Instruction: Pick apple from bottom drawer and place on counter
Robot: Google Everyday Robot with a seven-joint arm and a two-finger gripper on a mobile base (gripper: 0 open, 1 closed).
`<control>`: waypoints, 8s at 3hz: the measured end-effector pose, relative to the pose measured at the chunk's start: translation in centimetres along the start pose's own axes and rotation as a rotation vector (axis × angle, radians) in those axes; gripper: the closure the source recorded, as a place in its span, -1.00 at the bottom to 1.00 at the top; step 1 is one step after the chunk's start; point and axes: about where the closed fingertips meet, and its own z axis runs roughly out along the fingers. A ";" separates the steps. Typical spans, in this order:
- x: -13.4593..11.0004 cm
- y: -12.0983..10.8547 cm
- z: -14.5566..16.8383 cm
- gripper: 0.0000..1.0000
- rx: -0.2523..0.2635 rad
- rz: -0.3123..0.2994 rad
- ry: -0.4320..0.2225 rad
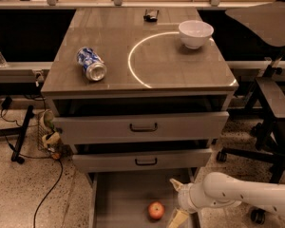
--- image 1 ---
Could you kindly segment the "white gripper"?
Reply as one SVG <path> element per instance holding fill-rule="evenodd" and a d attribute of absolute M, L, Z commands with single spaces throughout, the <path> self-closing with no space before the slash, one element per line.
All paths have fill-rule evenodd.
<path fill-rule="evenodd" d="M 166 228 L 180 228 L 188 219 L 189 214 L 196 213 L 201 209 L 203 198 L 202 184 L 192 182 L 182 184 L 175 179 L 170 179 L 169 181 L 178 192 L 178 202 L 181 209 L 175 208 L 173 210 Z"/>

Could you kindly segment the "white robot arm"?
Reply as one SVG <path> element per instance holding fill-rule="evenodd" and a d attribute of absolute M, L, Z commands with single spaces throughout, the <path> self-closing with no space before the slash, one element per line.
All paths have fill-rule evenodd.
<path fill-rule="evenodd" d="M 167 228 L 180 228 L 190 214 L 203 208 L 237 206 L 242 202 L 285 218 L 285 184 L 238 180 L 220 172 L 208 174 L 202 182 L 181 183 L 171 179 L 178 193 Z"/>

